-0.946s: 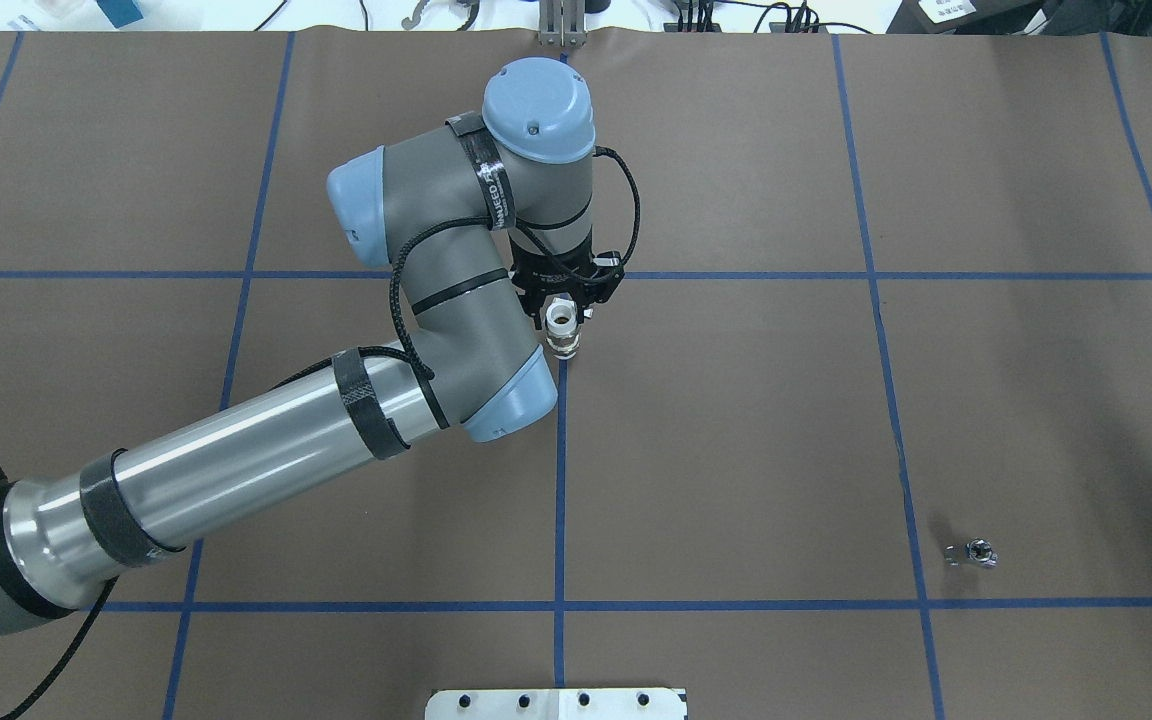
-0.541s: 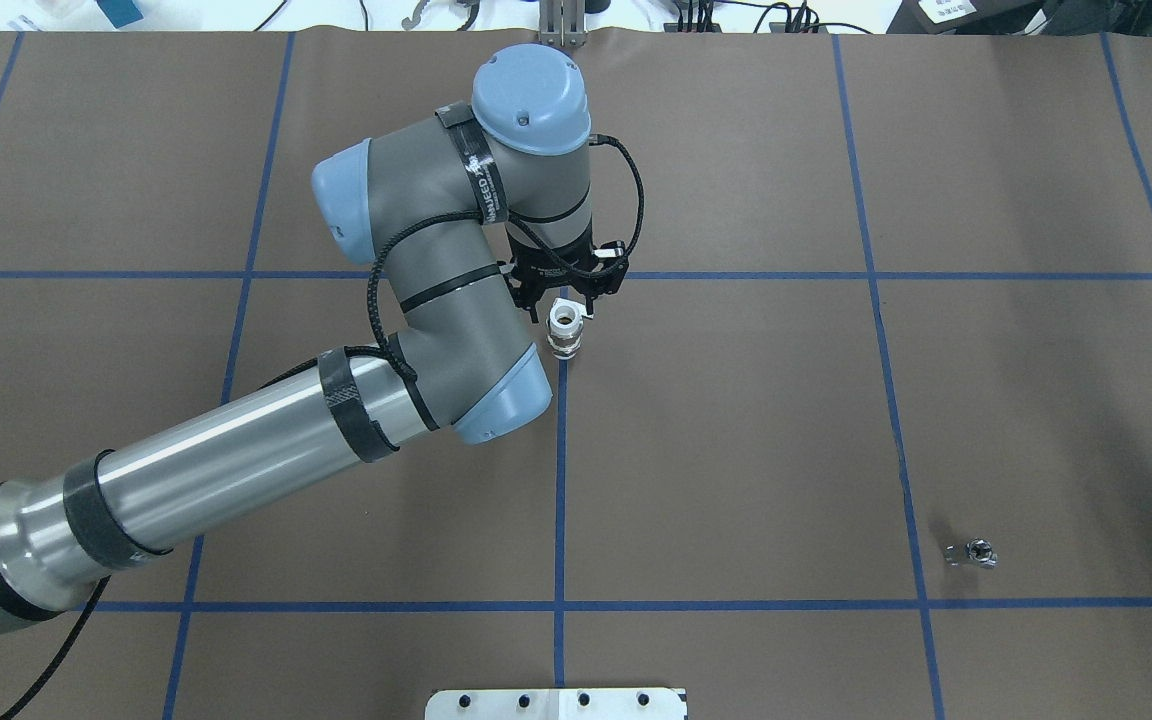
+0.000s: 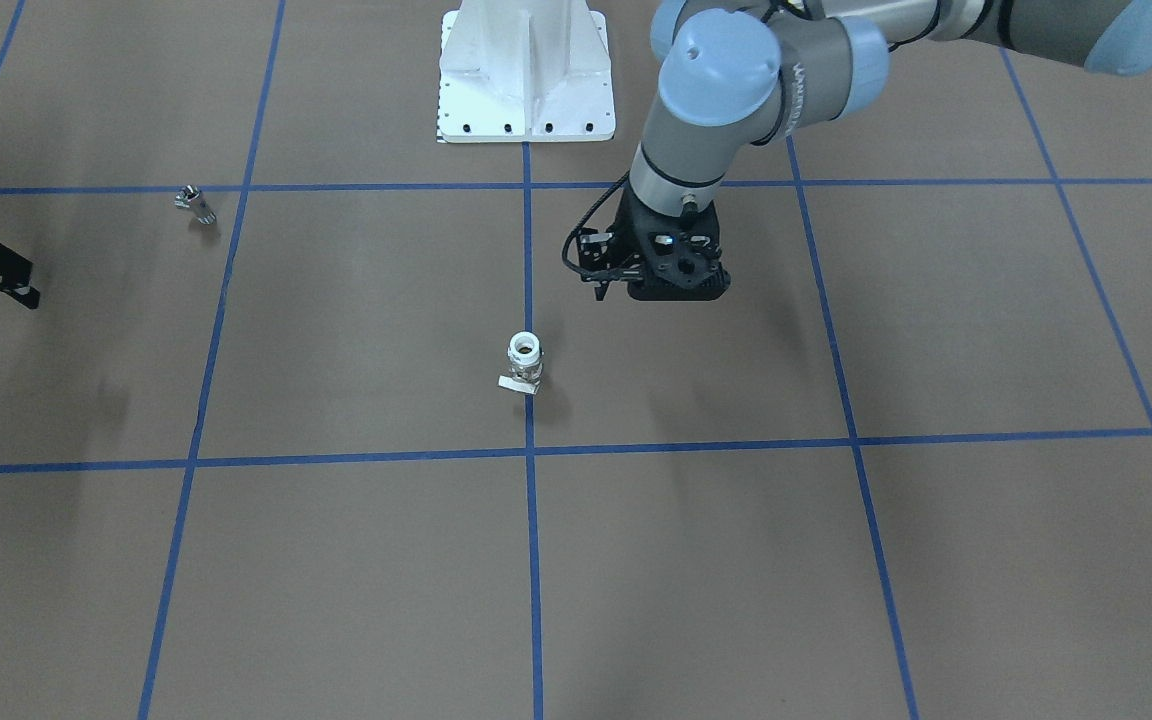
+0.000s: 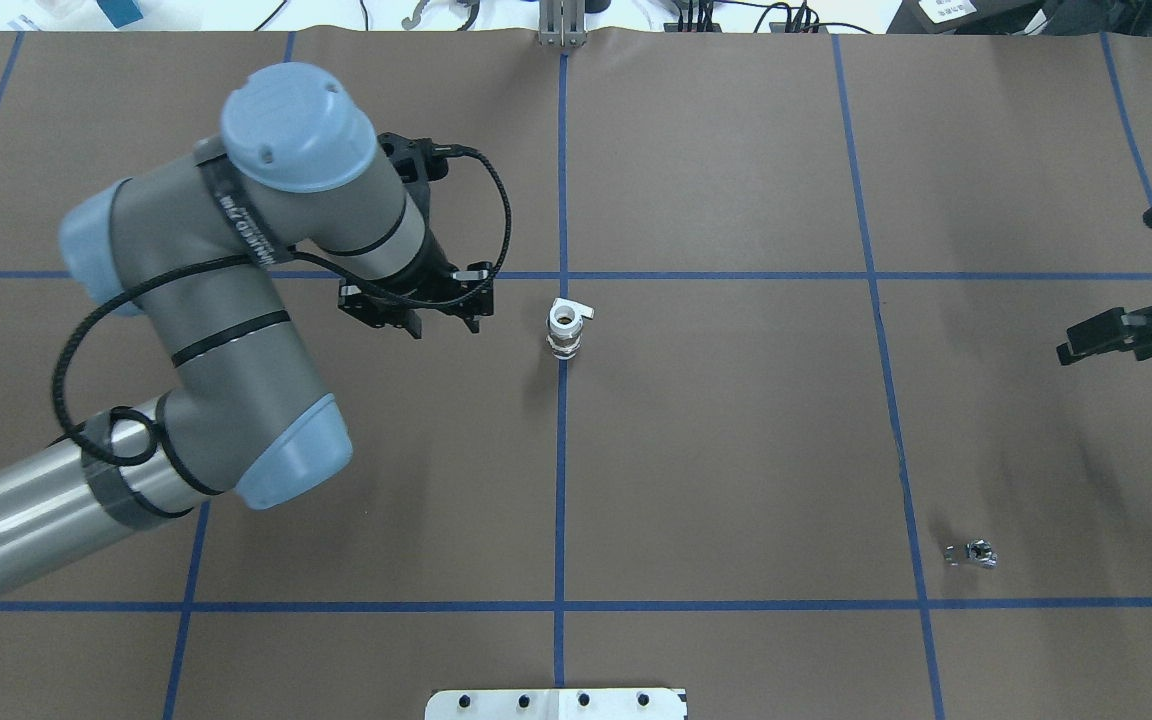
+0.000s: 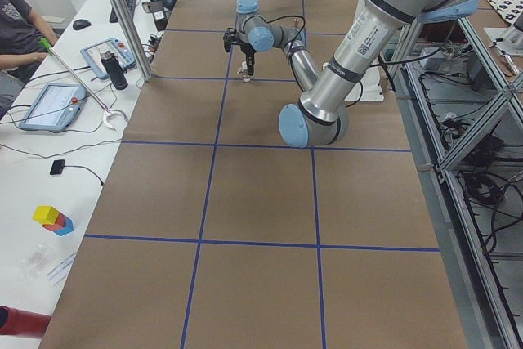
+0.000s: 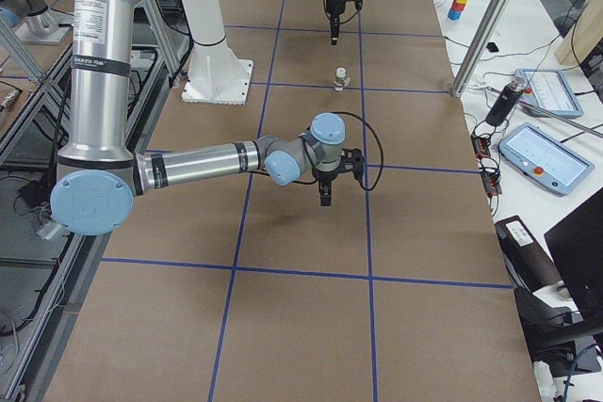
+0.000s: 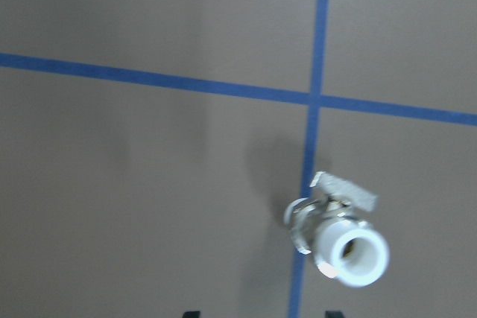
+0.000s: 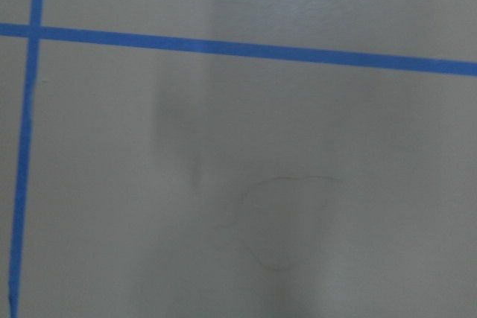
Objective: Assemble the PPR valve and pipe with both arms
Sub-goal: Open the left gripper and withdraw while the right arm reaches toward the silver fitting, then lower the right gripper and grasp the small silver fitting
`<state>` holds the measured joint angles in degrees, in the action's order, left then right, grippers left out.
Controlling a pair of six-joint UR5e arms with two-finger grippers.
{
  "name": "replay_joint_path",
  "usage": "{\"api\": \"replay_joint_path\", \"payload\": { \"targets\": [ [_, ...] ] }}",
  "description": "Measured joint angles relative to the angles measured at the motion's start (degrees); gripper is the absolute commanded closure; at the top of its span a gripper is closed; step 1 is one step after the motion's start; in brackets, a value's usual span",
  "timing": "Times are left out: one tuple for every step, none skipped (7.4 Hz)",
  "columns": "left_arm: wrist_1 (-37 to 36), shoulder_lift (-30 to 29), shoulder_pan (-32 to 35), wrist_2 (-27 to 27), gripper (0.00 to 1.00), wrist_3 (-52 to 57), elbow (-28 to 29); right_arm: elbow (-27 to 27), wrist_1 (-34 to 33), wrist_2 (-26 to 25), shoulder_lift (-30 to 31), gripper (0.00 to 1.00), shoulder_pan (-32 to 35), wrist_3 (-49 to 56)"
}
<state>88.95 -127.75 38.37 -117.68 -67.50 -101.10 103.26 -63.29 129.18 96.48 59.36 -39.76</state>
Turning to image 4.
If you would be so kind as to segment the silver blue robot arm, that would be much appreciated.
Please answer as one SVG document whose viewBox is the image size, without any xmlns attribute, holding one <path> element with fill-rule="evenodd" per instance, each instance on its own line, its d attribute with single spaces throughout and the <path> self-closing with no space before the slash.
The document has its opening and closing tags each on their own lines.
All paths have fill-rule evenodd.
<svg viewBox="0 0 1152 720">
<path fill-rule="evenodd" d="M 566 575 L 566 420 L 570 373 L 558 378 L 554 596 L 548 601 L 13 601 L 10 593 L 128 537 L 204 511 L 236 493 L 264 510 L 334 477 L 351 458 L 346 418 L 324 386 L 270 265 L 311 263 L 340 278 L 342 310 L 419 338 L 416 311 L 458 316 L 471 332 L 492 314 L 500 262 L 463 272 L 429 225 L 429 184 L 452 158 L 482 151 L 378 135 L 338 78 L 285 61 L 230 97 L 220 132 L 145 177 L 119 179 L 60 225 L 68 272 L 93 300 L 50 376 L 60 437 L 0 471 L 0 612 L 24 614 L 412 614 L 412 612 L 863 612 L 1152 609 L 1152 596 L 933 598 L 916 538 L 914 488 L 893 386 L 881 286 L 847 92 L 831 61 L 849 162 L 861 270 L 828 272 L 579 272 L 581 281 L 855 282 L 867 286 L 882 365 L 914 578 L 905 600 L 575 600 Z M 146 404 L 78 423 L 65 393 L 73 357 L 105 316 L 146 316 L 180 387 Z"/>
</svg>

